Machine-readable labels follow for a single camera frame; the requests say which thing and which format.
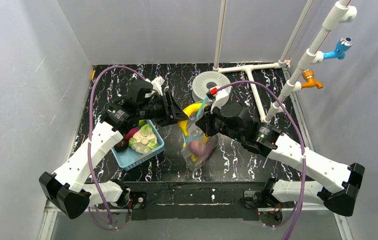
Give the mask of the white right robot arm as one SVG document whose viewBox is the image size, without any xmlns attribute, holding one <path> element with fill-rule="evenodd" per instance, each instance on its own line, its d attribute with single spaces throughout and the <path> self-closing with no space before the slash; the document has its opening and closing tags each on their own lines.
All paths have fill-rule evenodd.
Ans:
<svg viewBox="0 0 378 240">
<path fill-rule="evenodd" d="M 261 155 L 298 171 L 306 167 L 311 181 L 285 181 L 271 178 L 256 201 L 267 204 L 303 202 L 325 206 L 345 217 L 354 213 L 356 199 L 361 188 L 365 167 L 359 163 L 346 165 L 330 160 L 294 141 L 281 130 L 250 117 L 247 108 L 238 102 L 223 107 L 207 106 L 195 125 L 212 137 L 225 135 L 251 153 Z"/>
</svg>

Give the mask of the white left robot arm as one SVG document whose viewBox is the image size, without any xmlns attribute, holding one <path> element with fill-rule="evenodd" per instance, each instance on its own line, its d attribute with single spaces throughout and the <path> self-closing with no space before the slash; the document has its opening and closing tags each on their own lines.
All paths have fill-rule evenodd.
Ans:
<svg viewBox="0 0 378 240">
<path fill-rule="evenodd" d="M 112 150 L 140 120 L 151 120 L 169 126 L 188 116 L 175 102 L 170 91 L 163 90 L 165 80 L 137 79 L 127 92 L 111 103 L 92 127 L 77 151 L 53 173 L 44 172 L 39 183 L 46 198 L 70 219 L 80 216 L 91 206 L 116 203 L 126 207 L 130 188 L 119 180 L 96 185 L 86 183 L 95 166 Z"/>
</svg>

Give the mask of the light blue plastic basket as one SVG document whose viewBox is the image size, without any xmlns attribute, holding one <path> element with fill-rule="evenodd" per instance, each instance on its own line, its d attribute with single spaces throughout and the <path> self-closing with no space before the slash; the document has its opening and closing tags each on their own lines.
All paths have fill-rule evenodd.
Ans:
<svg viewBox="0 0 378 240">
<path fill-rule="evenodd" d="M 149 125 L 150 129 L 152 130 L 152 134 L 155 136 L 156 145 L 155 147 L 147 147 L 148 152 L 139 153 L 132 149 L 131 147 L 127 147 L 122 151 L 117 151 L 115 148 L 112 148 L 112 154 L 114 155 L 119 167 L 126 171 L 136 167 L 139 164 L 153 158 L 154 156 L 160 154 L 164 151 L 164 140 L 162 139 L 161 135 L 159 134 L 158 130 L 155 128 L 155 125 L 152 123 L 151 120 L 145 120 L 141 126 L 138 126 L 136 129 L 139 130 L 145 125 Z"/>
</svg>

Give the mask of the clear zip top bag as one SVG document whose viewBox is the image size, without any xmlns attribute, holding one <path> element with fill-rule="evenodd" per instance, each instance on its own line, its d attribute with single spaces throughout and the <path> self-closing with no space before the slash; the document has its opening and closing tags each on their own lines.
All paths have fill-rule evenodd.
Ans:
<svg viewBox="0 0 378 240">
<path fill-rule="evenodd" d="M 204 108 L 210 103 L 208 98 L 187 106 L 183 112 L 187 115 L 187 120 L 178 122 L 182 131 L 183 148 L 182 156 L 190 171 L 194 172 L 202 168 L 218 144 L 219 137 L 206 136 L 202 130 L 195 125 L 203 113 Z"/>
</svg>

